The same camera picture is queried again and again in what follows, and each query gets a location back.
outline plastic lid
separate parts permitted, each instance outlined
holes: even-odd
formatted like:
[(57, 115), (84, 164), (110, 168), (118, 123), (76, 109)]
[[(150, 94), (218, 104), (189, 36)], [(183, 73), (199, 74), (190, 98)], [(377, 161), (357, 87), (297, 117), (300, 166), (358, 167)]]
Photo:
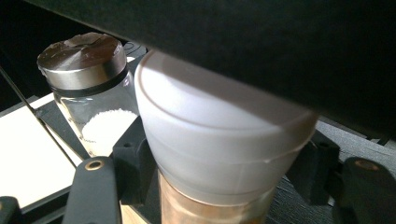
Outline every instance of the plastic lid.
[(116, 77), (125, 68), (126, 57), (116, 38), (88, 33), (50, 45), (37, 64), (52, 88), (75, 91)]
[(313, 115), (265, 91), (161, 52), (150, 52), (136, 72), (141, 76), (135, 85), (153, 105), (198, 126), (270, 131)]

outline white granules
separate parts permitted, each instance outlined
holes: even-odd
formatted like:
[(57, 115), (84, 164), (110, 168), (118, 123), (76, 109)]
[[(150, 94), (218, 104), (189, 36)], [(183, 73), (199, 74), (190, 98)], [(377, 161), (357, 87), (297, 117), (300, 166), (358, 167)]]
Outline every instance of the white granules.
[(95, 115), (82, 129), (84, 147), (91, 156), (109, 156), (136, 118), (133, 112), (122, 109)]

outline metal lid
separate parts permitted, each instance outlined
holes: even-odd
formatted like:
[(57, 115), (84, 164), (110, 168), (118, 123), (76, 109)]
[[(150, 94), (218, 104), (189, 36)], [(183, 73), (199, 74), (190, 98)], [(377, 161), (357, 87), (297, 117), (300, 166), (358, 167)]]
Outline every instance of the metal lid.
[(37, 65), (52, 88), (77, 91), (116, 77), (126, 57), (116, 38), (87, 33), (50, 45), (38, 55)]

